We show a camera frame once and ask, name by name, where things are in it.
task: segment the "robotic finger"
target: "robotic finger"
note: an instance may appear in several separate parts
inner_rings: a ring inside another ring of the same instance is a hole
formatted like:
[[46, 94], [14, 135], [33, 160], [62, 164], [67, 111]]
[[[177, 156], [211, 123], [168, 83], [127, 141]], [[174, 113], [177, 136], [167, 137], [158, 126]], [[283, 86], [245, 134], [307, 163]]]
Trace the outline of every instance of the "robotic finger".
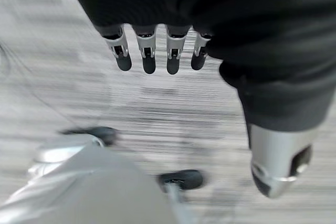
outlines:
[[132, 61], [128, 51], [127, 39], [123, 26], [115, 26], [112, 29], [111, 35], [104, 36], [104, 39], [109, 48], [112, 50], [120, 70], [130, 70], [132, 67]]
[[210, 41], [211, 35], [197, 33], [193, 57], [191, 59], [191, 67], [194, 70], [200, 70], [207, 57], [205, 49], [206, 43]]
[[167, 71], [176, 74], [180, 68], [180, 58], [183, 51], [185, 38], [190, 26], [167, 25]]
[[142, 57], [143, 70], [152, 74], [155, 71], [155, 49], [156, 49], [156, 25], [153, 26], [133, 26], [136, 34], [139, 50]]

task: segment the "cable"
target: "cable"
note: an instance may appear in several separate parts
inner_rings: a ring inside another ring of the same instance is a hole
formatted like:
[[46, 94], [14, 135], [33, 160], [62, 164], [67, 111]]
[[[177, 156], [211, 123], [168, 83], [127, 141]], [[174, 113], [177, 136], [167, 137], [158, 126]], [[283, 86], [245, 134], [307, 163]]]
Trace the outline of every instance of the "cable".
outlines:
[[50, 103], [43, 100], [41, 97], [39, 97], [35, 93], [32, 84], [29, 82], [27, 76], [25, 75], [24, 71], [21, 68], [25, 68], [29, 72], [32, 72], [32, 71], [16, 56], [16, 54], [14, 52], [12, 52], [9, 49], [9, 47], [7, 47], [3, 42], [0, 42], [0, 44], [2, 44], [1, 50], [5, 53], [7, 58], [8, 58], [8, 56], [10, 56], [10, 58], [12, 59], [12, 62], [14, 64], [16, 64], [18, 71], [20, 72], [20, 74], [22, 75], [22, 77], [25, 81], [25, 88], [29, 91], [29, 93], [32, 96], [34, 96], [38, 101], [40, 101], [42, 104], [44, 104], [46, 107], [52, 109], [54, 112], [56, 112], [58, 115], [60, 115], [64, 119], [66, 119], [68, 122], [73, 124], [75, 127], [78, 127], [78, 128], [81, 129], [82, 127], [80, 127], [73, 119], [71, 119], [70, 117], [68, 117], [68, 116], [64, 115], [63, 113], [61, 113], [60, 111], [58, 111], [56, 108], [54, 108], [54, 106], [52, 106]]

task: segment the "floor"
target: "floor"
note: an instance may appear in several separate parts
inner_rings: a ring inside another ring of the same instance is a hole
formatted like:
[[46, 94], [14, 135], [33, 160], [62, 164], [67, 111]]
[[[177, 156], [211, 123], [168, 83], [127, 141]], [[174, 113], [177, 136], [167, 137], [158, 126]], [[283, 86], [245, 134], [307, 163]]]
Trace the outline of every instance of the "floor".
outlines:
[[336, 223], [336, 104], [314, 145], [309, 170], [282, 198], [256, 189], [244, 118], [219, 61], [190, 67], [190, 31], [178, 74], [166, 72], [157, 30], [157, 70], [142, 69], [126, 26], [133, 67], [115, 59], [76, 0], [0, 0], [0, 202], [22, 186], [34, 149], [57, 131], [106, 125], [117, 149], [148, 173], [197, 168], [207, 185], [187, 194], [201, 223]]

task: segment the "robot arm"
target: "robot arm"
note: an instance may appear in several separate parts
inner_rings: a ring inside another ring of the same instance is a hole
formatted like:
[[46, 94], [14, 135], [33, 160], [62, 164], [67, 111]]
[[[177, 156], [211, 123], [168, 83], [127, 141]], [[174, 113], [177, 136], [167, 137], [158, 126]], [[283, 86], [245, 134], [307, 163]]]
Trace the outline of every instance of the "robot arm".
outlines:
[[133, 26], [147, 73], [155, 70], [153, 26], [167, 24], [170, 74], [190, 25], [199, 32], [192, 67], [207, 54], [223, 60], [219, 71], [237, 89], [265, 196], [280, 196], [307, 167], [336, 85], [336, 0], [78, 1], [124, 71], [131, 58], [122, 24]]

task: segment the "black fabric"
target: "black fabric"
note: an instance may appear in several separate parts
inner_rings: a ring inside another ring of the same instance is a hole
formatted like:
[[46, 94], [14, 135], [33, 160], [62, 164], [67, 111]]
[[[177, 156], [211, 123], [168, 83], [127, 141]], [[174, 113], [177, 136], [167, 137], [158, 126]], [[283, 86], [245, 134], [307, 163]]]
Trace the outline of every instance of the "black fabric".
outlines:
[[325, 117], [336, 85], [336, 0], [79, 2], [102, 36], [123, 23], [211, 33], [206, 51], [223, 59], [220, 73], [237, 88], [250, 123], [295, 130]]

